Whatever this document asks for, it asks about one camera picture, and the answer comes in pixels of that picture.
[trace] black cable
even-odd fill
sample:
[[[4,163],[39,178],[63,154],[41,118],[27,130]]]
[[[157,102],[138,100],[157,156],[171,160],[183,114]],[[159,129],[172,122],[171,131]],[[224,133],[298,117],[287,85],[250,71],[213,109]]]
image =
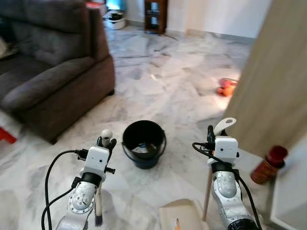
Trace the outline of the black cable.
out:
[[[62,195],[58,196],[57,198],[55,198],[54,200],[52,200],[45,208],[42,214],[42,219],[41,219],[41,224],[42,224],[42,230],[45,230],[45,214],[46,212],[48,212],[49,207],[56,202],[57,200],[61,199],[63,196],[67,195],[68,193],[70,193],[72,190],[74,189],[74,187],[70,188],[67,192],[63,193]]]
[[[51,215],[50,215],[50,209],[49,209],[49,197],[48,197],[48,179],[49,179],[49,175],[51,172],[51,169],[54,165],[54,163],[57,161],[57,159],[64,155],[65,153],[69,153],[69,152],[73,152],[76,153],[76,150],[67,150],[64,152],[61,152],[60,154],[58,154],[55,159],[52,161],[52,163],[50,164],[47,174],[46,174],[46,178],[45,178],[45,202],[46,202],[46,208],[47,208],[47,219],[48,219],[48,225],[49,225],[49,230],[52,230],[52,225],[51,225]]]
[[[261,225],[260,225],[260,221],[259,221],[259,218],[258,218],[257,210],[256,210],[256,207],[255,207],[255,204],[254,204],[254,201],[253,201],[253,197],[251,196],[251,193],[248,189],[248,186],[243,181],[243,179],[240,177],[240,175],[235,170],[233,170],[231,167],[229,167],[229,165],[226,162],[224,162],[221,159],[209,154],[207,151],[203,151],[203,150],[197,148],[196,145],[205,147],[205,145],[203,143],[194,142],[194,143],[192,143],[192,147],[197,152],[200,152],[201,154],[203,154],[207,157],[210,157],[210,158],[216,160],[217,162],[224,164],[239,179],[239,181],[242,183],[243,187],[245,188],[246,193],[248,194],[248,198],[249,198],[249,201],[250,201],[251,208],[253,209],[254,217],[255,217],[255,220],[256,220],[256,223],[257,223],[257,227],[259,228],[259,230],[262,230]]]

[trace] bucket handle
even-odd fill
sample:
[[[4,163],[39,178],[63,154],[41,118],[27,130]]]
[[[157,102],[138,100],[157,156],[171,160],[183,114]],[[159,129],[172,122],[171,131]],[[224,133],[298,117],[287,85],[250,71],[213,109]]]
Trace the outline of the bucket handle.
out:
[[[164,153],[164,151],[165,151],[165,148],[166,148],[166,136],[165,136],[164,130],[162,130],[162,132],[163,132],[163,137],[164,137],[164,147],[163,147],[163,150],[162,150],[162,152],[161,152],[161,154],[160,154],[159,156],[154,157],[154,158],[150,159],[149,161],[137,161],[137,160],[133,159],[131,156],[129,156],[129,154],[128,154],[128,153],[126,152],[126,150],[125,150],[125,147],[126,147],[126,146],[125,146],[124,142],[122,142],[121,144],[122,144],[122,147],[123,147],[123,150],[124,150],[126,156],[127,156],[130,160],[132,160],[133,162],[141,163],[141,164],[142,164],[142,163],[148,164],[148,162],[150,162],[150,161],[155,161],[155,160],[159,159],[159,158],[163,155],[163,153]]]

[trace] red object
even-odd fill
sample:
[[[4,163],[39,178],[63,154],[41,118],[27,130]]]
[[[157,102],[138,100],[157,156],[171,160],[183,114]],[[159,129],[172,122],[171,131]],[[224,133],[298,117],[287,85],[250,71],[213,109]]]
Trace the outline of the red object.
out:
[[[100,8],[100,6],[102,6],[103,3],[99,3],[99,2],[87,2],[86,6],[89,8]]]
[[[5,131],[3,128],[0,127],[0,140],[6,140],[9,143],[13,144],[16,141],[16,138],[13,137],[10,133]]]
[[[221,87],[217,88],[216,92],[220,96],[230,96],[233,94],[236,85],[238,84],[238,81],[231,78],[222,78],[219,80],[219,84]]]
[[[282,146],[274,146],[269,155],[250,174],[251,179],[258,184],[264,184],[274,178],[279,169],[284,166],[284,158],[288,150]]]

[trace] baseboard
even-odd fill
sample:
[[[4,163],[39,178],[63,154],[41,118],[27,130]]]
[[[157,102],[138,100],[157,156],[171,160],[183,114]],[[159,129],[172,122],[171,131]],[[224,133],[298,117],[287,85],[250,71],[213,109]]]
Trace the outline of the baseboard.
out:
[[[201,30],[193,30],[193,29],[187,30],[187,35],[191,35],[191,36],[206,36],[208,33],[210,33],[211,35],[217,38],[236,41],[236,42],[242,42],[242,43],[247,43],[247,44],[252,44],[256,40],[255,38],[251,38],[251,37],[243,37],[243,36],[236,36],[236,35],[230,35],[230,34],[219,34],[219,33],[212,33],[212,32],[201,31]]]
[[[177,31],[177,30],[169,30],[169,29],[166,29],[165,34],[169,35],[169,36],[176,36],[176,37],[184,37],[185,36],[184,32]]]
[[[135,27],[144,27],[144,22],[127,20],[127,25],[131,25]]]
[[[127,20],[127,25],[143,28],[144,22]],[[230,35],[230,34],[219,34],[219,33],[212,33],[212,32],[201,31],[201,30],[193,30],[193,29],[188,29],[186,32],[166,29],[165,33],[167,35],[179,36],[179,37],[184,37],[187,35],[202,37],[210,33],[212,36],[217,37],[217,38],[236,41],[236,42],[242,42],[242,43],[247,43],[247,44],[252,44],[256,40],[255,38],[251,38],[251,37],[243,37],[243,36],[236,36],[236,35]]]

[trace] white knob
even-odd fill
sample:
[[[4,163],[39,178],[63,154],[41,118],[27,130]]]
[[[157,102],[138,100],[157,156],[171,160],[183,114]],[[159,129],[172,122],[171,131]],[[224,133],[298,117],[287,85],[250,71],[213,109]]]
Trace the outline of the white knob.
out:
[[[102,145],[104,147],[107,147],[110,143],[110,139],[111,137],[113,136],[113,133],[111,132],[111,130],[109,129],[104,129],[102,132],[101,132],[101,137],[102,137]]]
[[[110,129],[104,129],[102,132],[101,132],[101,137],[102,138],[111,138],[113,136],[113,133]]]

